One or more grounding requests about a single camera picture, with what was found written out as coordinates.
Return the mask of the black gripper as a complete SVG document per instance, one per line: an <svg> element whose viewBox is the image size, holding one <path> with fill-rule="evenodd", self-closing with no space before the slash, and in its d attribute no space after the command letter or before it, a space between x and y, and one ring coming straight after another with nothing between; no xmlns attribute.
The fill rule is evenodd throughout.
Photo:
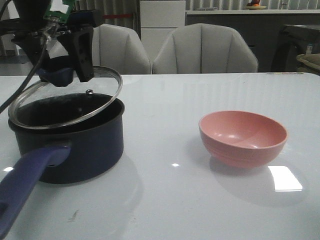
<svg viewBox="0 0 320 240"><path fill-rule="evenodd" d="M37 32L59 41L67 52L63 61L73 68L80 82L88 82L93 78L92 42L94 28L103 24L100 10L73 8L67 22L59 23L43 19L49 0L14 0L13 4L18 18L1 20L0 35L20 35L15 36L11 42L19 46L29 60L29 63L23 64L23 75L29 74L38 63L43 48L44 55L38 68L46 69L49 66L48 41L43 36L31 35Z"/></svg>

